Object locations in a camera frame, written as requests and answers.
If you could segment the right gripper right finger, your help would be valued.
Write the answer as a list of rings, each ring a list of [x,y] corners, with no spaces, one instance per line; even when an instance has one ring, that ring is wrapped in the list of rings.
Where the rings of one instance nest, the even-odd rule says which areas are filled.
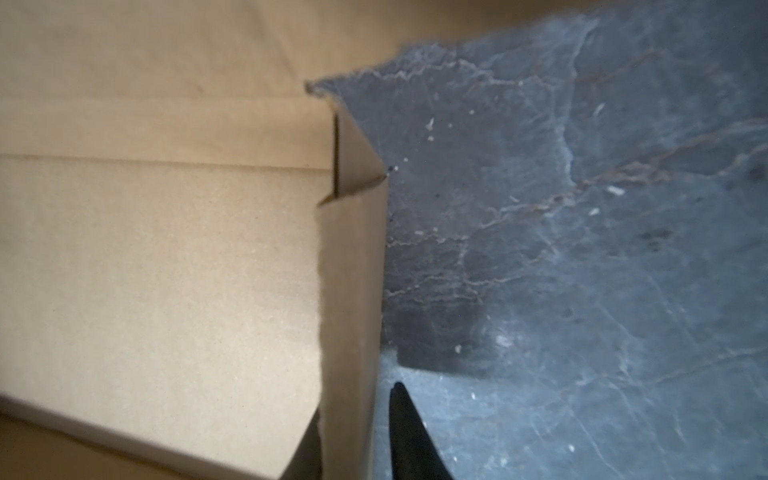
[[[453,480],[402,382],[390,390],[388,416],[393,480]]]

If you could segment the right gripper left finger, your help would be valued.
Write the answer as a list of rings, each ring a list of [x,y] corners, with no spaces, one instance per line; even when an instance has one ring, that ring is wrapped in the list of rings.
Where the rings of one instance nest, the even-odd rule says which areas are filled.
[[[320,412],[316,409],[280,480],[322,479],[322,442],[319,434],[319,420]]]

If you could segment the brown cardboard box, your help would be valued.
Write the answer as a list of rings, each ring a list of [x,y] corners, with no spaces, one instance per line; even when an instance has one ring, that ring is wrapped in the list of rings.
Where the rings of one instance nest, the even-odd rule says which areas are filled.
[[[270,479],[320,394],[307,81],[570,1],[5,1],[1,475]]]

